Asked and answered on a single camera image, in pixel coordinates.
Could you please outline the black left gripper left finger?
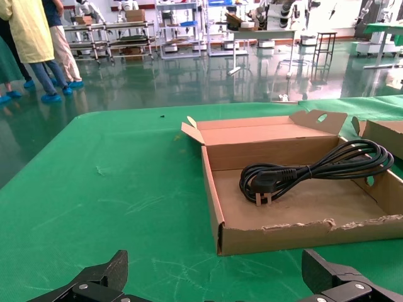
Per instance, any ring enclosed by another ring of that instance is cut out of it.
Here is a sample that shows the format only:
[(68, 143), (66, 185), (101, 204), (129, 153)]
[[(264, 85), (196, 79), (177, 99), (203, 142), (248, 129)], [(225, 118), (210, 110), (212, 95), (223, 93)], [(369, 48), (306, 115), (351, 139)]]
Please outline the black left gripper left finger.
[(128, 279), (128, 252), (118, 250), (106, 263), (84, 268), (70, 283), (33, 298), (36, 302), (135, 301), (125, 294)]

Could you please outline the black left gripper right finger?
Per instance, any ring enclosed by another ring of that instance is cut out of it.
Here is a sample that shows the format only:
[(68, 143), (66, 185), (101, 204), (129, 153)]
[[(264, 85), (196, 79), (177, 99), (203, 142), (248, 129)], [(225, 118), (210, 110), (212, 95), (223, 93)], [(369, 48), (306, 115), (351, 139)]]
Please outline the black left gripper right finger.
[(351, 266), (329, 262), (312, 249), (302, 252), (302, 279), (312, 295), (304, 301), (402, 301)]

